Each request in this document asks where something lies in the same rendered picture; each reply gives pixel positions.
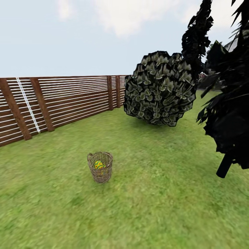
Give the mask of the wicker basket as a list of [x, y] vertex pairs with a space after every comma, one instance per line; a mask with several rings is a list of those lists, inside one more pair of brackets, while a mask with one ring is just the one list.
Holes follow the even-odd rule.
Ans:
[[108, 155], [110, 157], [110, 161], [107, 162], [107, 166], [103, 167], [102, 169], [101, 168], [100, 169], [94, 168], [90, 164], [90, 160], [92, 159], [92, 157], [87, 155], [88, 167], [90, 168], [92, 176], [93, 176], [94, 180], [100, 184], [107, 182], [111, 178], [111, 174], [112, 174], [113, 156], [108, 152], [104, 152], [104, 155]]

